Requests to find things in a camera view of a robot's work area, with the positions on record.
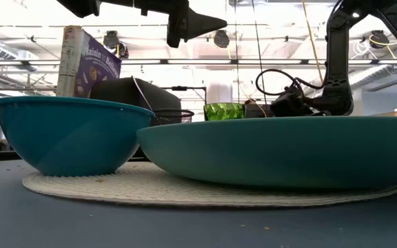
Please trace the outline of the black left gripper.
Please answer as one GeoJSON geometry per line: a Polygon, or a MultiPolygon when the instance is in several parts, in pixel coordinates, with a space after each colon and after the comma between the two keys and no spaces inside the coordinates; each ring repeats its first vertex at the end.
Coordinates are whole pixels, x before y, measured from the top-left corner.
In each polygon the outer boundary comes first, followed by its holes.
{"type": "Polygon", "coordinates": [[[167,44],[171,48],[178,48],[181,39],[193,39],[203,34],[225,28],[227,25],[227,21],[223,19],[195,12],[189,8],[188,0],[172,0],[171,4],[172,9],[169,12],[167,23],[167,44]]]}

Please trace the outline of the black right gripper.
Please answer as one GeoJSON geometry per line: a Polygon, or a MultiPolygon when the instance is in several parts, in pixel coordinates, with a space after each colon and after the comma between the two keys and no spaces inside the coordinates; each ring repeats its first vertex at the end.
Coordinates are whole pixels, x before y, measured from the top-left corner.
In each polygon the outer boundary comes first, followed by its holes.
{"type": "Polygon", "coordinates": [[[328,115],[328,111],[315,107],[312,100],[296,86],[285,87],[285,91],[271,102],[269,108],[275,117],[328,115]]]}

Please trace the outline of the green cut glass tumbler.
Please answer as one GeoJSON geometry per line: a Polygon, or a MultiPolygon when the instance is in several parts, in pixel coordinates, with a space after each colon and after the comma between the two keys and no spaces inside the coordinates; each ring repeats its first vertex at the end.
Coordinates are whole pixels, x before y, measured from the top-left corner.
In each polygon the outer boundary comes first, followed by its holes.
{"type": "Polygon", "coordinates": [[[203,106],[206,121],[222,121],[245,118],[245,106],[241,103],[210,103],[203,106]]]}

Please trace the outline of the black mesh basket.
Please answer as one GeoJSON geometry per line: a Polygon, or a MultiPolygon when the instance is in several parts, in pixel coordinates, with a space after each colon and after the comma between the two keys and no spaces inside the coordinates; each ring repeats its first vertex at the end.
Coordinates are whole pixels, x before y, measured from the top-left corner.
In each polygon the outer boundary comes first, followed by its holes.
{"type": "Polygon", "coordinates": [[[169,125],[175,123],[191,123],[194,113],[190,110],[182,109],[160,109],[154,110],[156,123],[159,125],[169,125]]]}

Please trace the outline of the purple and white cereal box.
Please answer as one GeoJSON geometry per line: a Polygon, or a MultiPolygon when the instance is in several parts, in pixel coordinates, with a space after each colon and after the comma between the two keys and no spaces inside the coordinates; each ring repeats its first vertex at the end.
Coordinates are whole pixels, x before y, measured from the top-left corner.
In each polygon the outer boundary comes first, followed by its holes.
{"type": "Polygon", "coordinates": [[[121,60],[81,26],[63,29],[57,96],[88,98],[95,83],[120,77],[121,60]]]}

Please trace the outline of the black box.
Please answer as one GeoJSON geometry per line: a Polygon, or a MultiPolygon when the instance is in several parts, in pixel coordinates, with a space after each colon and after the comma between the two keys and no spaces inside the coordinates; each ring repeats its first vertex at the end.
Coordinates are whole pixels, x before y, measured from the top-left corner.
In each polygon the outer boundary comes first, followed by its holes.
{"type": "Polygon", "coordinates": [[[269,105],[247,104],[245,105],[245,118],[265,118],[273,117],[269,105]]]}

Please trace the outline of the teal plate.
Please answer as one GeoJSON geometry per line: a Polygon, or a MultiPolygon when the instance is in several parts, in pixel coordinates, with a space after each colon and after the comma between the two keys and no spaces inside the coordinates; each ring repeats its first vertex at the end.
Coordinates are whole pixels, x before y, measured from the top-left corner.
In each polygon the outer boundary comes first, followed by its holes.
{"type": "Polygon", "coordinates": [[[231,185],[370,189],[397,185],[397,116],[245,118],[139,130],[165,171],[231,185]]]}

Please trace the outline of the white cylinder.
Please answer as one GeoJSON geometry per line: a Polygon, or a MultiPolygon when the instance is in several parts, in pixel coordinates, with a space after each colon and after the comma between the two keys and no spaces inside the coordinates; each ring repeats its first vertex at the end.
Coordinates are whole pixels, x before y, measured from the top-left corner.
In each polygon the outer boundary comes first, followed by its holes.
{"type": "Polygon", "coordinates": [[[207,103],[232,102],[232,81],[228,79],[211,80],[206,85],[207,103]]]}

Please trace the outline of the black padded chair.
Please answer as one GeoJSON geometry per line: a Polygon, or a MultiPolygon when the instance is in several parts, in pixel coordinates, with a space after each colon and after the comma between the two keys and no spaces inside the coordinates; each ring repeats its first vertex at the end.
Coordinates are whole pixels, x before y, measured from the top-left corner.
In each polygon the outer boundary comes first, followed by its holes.
{"type": "MultiPolygon", "coordinates": [[[[138,78],[135,79],[153,111],[160,109],[181,109],[181,100],[177,96],[147,81],[138,78]]],[[[135,105],[148,110],[148,106],[131,77],[95,83],[92,87],[90,98],[135,105]]],[[[153,120],[152,125],[157,125],[156,120],[153,120]]]]}

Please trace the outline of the cream woven round placemat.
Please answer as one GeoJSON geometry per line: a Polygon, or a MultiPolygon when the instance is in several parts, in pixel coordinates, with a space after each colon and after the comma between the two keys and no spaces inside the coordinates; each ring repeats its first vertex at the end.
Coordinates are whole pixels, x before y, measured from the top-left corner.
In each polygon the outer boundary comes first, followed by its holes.
{"type": "Polygon", "coordinates": [[[321,192],[219,185],[180,178],[152,163],[128,163],[115,173],[102,176],[59,177],[35,172],[25,176],[22,184],[48,196],[170,207],[315,207],[397,194],[397,186],[321,192]]]}

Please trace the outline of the blue plastic bowl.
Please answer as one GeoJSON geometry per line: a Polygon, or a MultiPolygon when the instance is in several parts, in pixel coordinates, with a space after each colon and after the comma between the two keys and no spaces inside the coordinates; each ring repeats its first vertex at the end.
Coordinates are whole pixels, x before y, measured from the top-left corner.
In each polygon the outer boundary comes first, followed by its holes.
{"type": "Polygon", "coordinates": [[[46,176],[112,174],[139,148],[154,112],[60,96],[0,98],[0,126],[14,151],[46,176]]]}

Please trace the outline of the long ceiling light rail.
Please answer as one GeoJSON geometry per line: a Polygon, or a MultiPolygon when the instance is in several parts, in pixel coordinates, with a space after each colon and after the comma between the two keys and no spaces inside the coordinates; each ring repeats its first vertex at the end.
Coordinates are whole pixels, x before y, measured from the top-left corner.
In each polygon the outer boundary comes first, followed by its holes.
{"type": "MultiPolygon", "coordinates": [[[[131,59],[122,60],[124,65],[325,65],[326,60],[315,59],[131,59]]],[[[58,60],[8,60],[0,61],[0,66],[14,65],[59,65],[58,60]]],[[[354,59],[350,65],[397,65],[397,59],[354,59]]]]}

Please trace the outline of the silver spiral ventilation duct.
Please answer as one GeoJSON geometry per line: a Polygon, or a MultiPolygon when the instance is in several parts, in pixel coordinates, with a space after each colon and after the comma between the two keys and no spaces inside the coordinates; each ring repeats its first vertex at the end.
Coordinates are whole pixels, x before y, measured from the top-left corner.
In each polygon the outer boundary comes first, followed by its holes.
{"type": "Polygon", "coordinates": [[[382,92],[397,87],[397,48],[391,48],[385,56],[374,56],[374,59],[382,64],[349,74],[353,92],[382,92]]]}

